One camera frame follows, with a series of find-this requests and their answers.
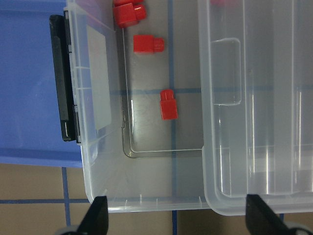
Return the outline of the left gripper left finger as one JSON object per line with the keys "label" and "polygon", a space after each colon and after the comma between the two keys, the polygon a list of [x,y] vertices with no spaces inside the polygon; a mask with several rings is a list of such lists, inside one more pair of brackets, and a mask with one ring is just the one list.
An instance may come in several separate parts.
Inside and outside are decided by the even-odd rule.
{"label": "left gripper left finger", "polygon": [[97,196],[76,232],[79,235],[106,235],[108,229],[109,213],[107,197]]}

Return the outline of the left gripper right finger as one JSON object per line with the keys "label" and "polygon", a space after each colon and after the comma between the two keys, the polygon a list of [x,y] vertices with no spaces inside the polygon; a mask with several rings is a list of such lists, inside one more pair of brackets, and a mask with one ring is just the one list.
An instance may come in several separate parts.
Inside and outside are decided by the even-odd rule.
{"label": "left gripper right finger", "polygon": [[289,229],[258,194],[246,196],[246,227],[251,235],[288,235]]}

